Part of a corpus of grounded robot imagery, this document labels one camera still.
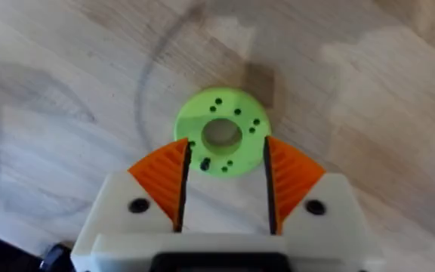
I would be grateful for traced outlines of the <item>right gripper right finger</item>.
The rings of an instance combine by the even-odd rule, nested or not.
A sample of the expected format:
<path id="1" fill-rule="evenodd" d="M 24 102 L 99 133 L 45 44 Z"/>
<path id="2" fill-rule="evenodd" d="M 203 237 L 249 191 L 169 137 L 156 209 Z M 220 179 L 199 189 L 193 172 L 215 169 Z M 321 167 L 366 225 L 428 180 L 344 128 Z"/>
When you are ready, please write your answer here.
<path id="1" fill-rule="evenodd" d="M 348 179 L 272 136 L 264 139 L 270 233 L 293 269 L 382 269 L 384 254 Z"/>

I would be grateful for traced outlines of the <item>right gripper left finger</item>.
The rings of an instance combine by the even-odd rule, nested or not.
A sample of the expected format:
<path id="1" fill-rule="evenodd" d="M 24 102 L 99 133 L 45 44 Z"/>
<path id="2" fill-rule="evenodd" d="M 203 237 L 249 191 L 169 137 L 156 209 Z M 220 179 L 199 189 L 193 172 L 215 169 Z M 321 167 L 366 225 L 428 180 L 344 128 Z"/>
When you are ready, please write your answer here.
<path id="1" fill-rule="evenodd" d="M 190 155 L 184 138 L 109 174 L 73 246 L 72 264 L 149 267 L 164 240 L 182 231 Z"/>

